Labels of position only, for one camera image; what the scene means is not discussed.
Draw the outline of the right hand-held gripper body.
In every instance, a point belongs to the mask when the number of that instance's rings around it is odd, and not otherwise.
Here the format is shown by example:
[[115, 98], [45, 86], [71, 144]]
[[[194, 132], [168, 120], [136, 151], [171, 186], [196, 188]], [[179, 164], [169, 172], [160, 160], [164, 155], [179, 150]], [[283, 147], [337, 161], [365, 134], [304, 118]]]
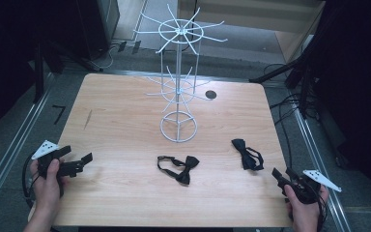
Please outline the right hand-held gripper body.
[[288, 185], [292, 187], [298, 200], [303, 204], [317, 202], [321, 186], [328, 187], [338, 192], [342, 191], [341, 187], [337, 186], [319, 170], [303, 170], [302, 174], [299, 176], [300, 180], [298, 183], [292, 183], [290, 180]]

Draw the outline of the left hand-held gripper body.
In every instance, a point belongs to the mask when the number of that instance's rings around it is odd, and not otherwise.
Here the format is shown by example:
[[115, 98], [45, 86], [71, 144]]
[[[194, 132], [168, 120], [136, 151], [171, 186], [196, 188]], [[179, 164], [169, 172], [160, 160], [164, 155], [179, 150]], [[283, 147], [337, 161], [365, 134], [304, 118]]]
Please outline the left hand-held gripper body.
[[[59, 150], [57, 144], [45, 140], [38, 150], [33, 154], [32, 160], [38, 162], [38, 173], [42, 177], [46, 177], [49, 165], [53, 160], [59, 160]], [[61, 162], [57, 174], [60, 177], [70, 176], [75, 177], [82, 172], [84, 164], [81, 160]]]

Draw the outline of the black bow tie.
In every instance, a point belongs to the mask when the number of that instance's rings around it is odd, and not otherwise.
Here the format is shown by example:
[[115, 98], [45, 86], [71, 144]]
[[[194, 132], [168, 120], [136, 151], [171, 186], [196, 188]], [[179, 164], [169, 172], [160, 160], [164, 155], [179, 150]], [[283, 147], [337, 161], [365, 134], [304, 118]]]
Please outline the black bow tie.
[[250, 169], [253, 171], [259, 171], [264, 169], [264, 159], [262, 155], [258, 151], [247, 147], [243, 139], [233, 139], [232, 144], [242, 156], [244, 170]]
[[199, 159], [193, 156], [187, 156], [185, 161], [167, 156], [159, 156], [157, 158], [157, 162], [161, 162], [162, 160], [170, 160], [175, 166], [182, 167], [184, 169], [181, 173], [175, 173], [169, 169], [162, 168], [160, 165], [157, 166], [159, 170], [165, 172], [168, 176], [174, 178], [178, 183], [183, 185], [188, 185], [190, 183], [189, 172], [192, 168], [199, 164]]

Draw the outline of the white wire display rack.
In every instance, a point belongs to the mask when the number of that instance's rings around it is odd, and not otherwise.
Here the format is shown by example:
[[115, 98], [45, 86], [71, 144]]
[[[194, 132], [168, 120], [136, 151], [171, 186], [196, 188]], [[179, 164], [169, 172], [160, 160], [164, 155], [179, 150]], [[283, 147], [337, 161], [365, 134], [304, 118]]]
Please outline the white wire display rack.
[[164, 116], [159, 123], [161, 134], [169, 141], [183, 143], [191, 140], [198, 131], [197, 121], [188, 105], [194, 100], [212, 101], [216, 96], [199, 96], [197, 88], [208, 81], [197, 80], [201, 43], [204, 40], [225, 43], [227, 39], [207, 36], [206, 29], [221, 26], [216, 24], [200, 25], [196, 17], [200, 8], [195, 6], [189, 18], [174, 16], [170, 6], [167, 11], [171, 17], [158, 20], [144, 13], [141, 19], [148, 19], [157, 25], [152, 31], [135, 30], [136, 34], [158, 35], [162, 45], [156, 51], [160, 57], [160, 80], [149, 80], [159, 85], [159, 91], [149, 96], [160, 96], [167, 101], [162, 109]]

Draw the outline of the person's right hand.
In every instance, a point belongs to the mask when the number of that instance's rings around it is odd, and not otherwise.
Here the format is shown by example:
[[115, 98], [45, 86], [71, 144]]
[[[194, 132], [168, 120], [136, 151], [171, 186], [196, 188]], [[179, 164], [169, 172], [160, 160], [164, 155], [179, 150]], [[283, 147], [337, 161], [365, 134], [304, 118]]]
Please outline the person's right hand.
[[312, 204], [301, 203], [291, 186], [285, 185], [284, 190], [288, 198], [286, 203], [287, 211], [292, 214], [293, 221], [313, 221], [318, 223], [320, 215], [325, 212], [328, 202], [328, 190], [321, 186], [319, 191], [319, 202]]

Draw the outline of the person's left hand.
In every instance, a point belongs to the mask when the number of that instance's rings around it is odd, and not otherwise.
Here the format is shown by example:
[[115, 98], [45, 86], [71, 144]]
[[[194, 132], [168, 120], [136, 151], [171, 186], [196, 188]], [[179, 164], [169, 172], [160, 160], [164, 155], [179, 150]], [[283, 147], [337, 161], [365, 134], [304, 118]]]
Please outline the person's left hand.
[[69, 183], [66, 177], [62, 177], [60, 181], [57, 180], [57, 173], [60, 165], [64, 162], [64, 159], [54, 159], [46, 173], [46, 177], [42, 177], [38, 172], [38, 162], [33, 160], [30, 165], [30, 171], [35, 182], [33, 184], [33, 190], [37, 199], [37, 209], [48, 210], [49, 212], [55, 212], [60, 207], [60, 187], [63, 187]]

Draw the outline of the black metal stand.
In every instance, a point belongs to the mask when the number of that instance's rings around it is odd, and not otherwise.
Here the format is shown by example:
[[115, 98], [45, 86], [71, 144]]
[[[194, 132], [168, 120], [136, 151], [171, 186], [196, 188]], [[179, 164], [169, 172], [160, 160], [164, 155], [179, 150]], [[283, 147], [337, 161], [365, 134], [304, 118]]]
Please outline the black metal stand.
[[321, 35], [319, 33], [316, 33], [310, 40], [306, 49], [297, 59], [289, 62], [286, 65], [282, 65], [280, 68], [277, 68], [272, 72], [263, 74], [262, 76], [249, 78], [248, 81], [250, 83], [262, 84], [265, 81], [272, 79], [273, 77], [290, 71], [290, 74], [285, 79], [285, 86], [288, 89], [294, 89], [299, 85], [299, 83], [301, 83], [299, 108], [301, 116], [305, 118], [306, 109], [308, 106], [306, 100], [309, 94], [310, 79], [312, 73], [311, 62], [314, 58], [314, 52], [320, 43]]
[[33, 103], [37, 103], [43, 97], [43, 62], [46, 62], [49, 68], [55, 73], [61, 73], [63, 71], [65, 66], [61, 61], [59, 53], [66, 55], [89, 72], [99, 73], [103, 71], [103, 68], [96, 68], [95, 66], [90, 65], [88, 62], [85, 62], [82, 58], [61, 46], [59, 43], [51, 40], [39, 39], [36, 41], [34, 48], [35, 97]]

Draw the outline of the dark cabinet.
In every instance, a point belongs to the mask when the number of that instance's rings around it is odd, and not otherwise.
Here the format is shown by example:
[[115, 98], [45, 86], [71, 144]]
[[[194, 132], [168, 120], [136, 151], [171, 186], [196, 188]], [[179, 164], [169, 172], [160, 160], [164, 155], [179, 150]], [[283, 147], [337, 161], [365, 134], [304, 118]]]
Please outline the dark cabinet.
[[76, 0], [83, 29], [84, 57], [97, 59], [111, 45], [120, 11], [117, 0]]

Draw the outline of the light wooden furniture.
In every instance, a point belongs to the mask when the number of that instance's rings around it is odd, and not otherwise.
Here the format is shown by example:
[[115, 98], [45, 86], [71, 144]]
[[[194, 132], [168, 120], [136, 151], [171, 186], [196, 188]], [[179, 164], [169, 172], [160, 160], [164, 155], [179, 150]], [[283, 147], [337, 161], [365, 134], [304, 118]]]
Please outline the light wooden furniture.
[[272, 30], [286, 62], [298, 57], [300, 47], [318, 27], [324, 0], [177, 0], [177, 16], [203, 22]]

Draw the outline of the metal floor rail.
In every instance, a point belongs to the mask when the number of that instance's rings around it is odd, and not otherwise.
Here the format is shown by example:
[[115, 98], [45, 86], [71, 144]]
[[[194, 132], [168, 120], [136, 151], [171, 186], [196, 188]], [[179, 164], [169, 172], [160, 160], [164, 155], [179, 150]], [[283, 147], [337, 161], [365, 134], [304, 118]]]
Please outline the metal floor rail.
[[300, 127], [300, 132], [307, 147], [309, 156], [314, 165], [312, 173], [319, 173], [321, 176], [323, 176], [322, 184], [328, 188], [330, 194], [330, 198], [328, 201], [328, 210], [336, 226], [336, 229], [338, 232], [352, 232], [350, 223], [348, 222], [346, 214], [344, 212], [344, 208], [338, 198], [340, 187], [330, 180], [323, 157], [321, 156], [318, 145], [316, 144], [316, 141], [313, 137], [307, 121], [302, 118], [298, 110], [295, 111], [295, 117]]
[[43, 80], [43, 95], [37, 102], [33, 102], [35, 88], [32, 88], [0, 120], [0, 189], [43, 111], [56, 75], [50, 72]]

